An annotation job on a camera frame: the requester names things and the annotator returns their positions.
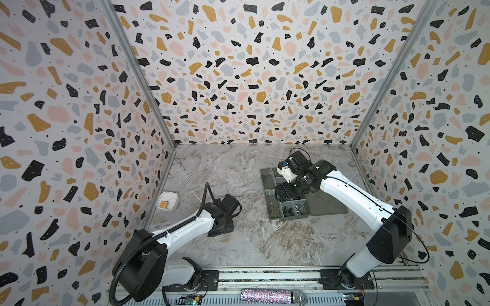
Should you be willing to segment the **grey compartment organizer box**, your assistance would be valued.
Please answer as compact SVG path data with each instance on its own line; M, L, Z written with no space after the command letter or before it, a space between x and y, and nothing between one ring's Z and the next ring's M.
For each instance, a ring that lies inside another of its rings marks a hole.
M260 177L271 222L348 213L342 202L322 191L293 195L288 182L274 168L261 169Z

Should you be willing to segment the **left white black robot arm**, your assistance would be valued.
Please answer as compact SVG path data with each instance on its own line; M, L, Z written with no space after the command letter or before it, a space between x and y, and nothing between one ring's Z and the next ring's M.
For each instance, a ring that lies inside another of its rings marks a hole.
M159 287L181 285L192 290L198 286L202 268L195 261L189 257L168 259L201 235L217 237L234 231L234 218L242 212L242 205L230 194L211 200L203 201L196 213L170 227L134 233L112 269L111 305L141 302Z

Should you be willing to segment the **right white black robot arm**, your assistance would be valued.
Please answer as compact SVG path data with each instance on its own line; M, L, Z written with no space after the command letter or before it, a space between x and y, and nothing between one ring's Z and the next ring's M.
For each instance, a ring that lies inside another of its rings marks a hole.
M412 214L406 207L393 206L375 198L347 179L333 164L321 159L311 162L308 154L291 151L278 163L277 172L285 182L275 188L279 201L322 191L357 214L375 233L358 252L323 284L332 288L354 289L370 271L382 264L393 264L412 239Z

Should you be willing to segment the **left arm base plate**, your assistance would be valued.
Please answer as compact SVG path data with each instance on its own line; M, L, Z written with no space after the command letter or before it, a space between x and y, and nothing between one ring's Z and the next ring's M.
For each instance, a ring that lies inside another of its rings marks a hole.
M201 270L194 272L190 280L183 286L186 291L217 291L219 270Z

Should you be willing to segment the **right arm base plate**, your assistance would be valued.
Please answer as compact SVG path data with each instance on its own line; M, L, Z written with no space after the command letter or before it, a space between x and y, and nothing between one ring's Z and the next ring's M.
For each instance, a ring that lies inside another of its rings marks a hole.
M361 290L375 289L370 273L362 278L355 277L345 269L321 269L319 283L324 290Z

